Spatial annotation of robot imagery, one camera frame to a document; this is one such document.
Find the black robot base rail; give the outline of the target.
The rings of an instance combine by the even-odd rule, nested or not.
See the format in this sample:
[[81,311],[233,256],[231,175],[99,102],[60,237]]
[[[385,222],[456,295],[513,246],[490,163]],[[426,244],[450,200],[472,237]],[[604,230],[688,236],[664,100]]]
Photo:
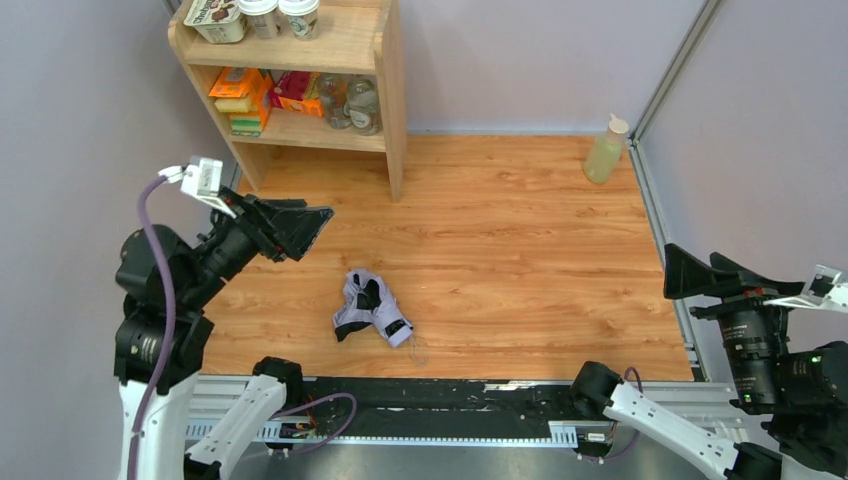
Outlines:
[[568,383],[509,387],[505,380],[317,377],[279,411],[336,393],[357,402],[346,436],[520,440],[550,438],[551,421],[611,424],[576,405]]

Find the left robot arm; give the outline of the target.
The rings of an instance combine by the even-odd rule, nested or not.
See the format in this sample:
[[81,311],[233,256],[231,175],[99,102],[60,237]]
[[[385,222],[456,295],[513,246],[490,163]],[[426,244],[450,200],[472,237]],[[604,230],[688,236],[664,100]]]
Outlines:
[[334,215],[302,199],[260,199],[224,187],[219,198],[234,212],[214,211],[211,230],[192,247],[150,220],[147,200],[160,184],[138,198],[141,227],[122,245],[115,275],[126,293],[114,359],[125,408],[122,479],[164,479],[183,470],[175,423],[157,435],[152,421],[155,410],[193,390],[214,328],[205,306],[258,255],[301,260]]

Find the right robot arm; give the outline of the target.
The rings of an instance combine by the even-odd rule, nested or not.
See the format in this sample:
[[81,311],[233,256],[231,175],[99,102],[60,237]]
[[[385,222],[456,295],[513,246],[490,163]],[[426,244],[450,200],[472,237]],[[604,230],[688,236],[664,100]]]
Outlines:
[[587,416],[622,423],[688,461],[710,479],[843,479],[847,475],[847,344],[833,340],[789,349],[790,314],[845,313],[847,274],[819,265],[808,281],[762,276],[720,253],[701,261],[664,246],[666,298],[705,296],[690,314],[718,324],[736,396],[733,405],[763,417],[769,449],[721,438],[671,412],[606,365],[586,362],[569,389]]

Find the lavender folding umbrella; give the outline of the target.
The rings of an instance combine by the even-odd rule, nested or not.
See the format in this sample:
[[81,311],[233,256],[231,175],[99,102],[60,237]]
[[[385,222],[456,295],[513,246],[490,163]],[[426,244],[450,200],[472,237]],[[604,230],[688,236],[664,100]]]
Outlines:
[[346,274],[342,288],[343,306],[332,316],[337,342],[350,334],[373,327],[391,348],[409,346],[409,356],[418,366],[426,366],[429,357],[418,346],[416,327],[404,315],[395,295],[383,278],[367,269]]

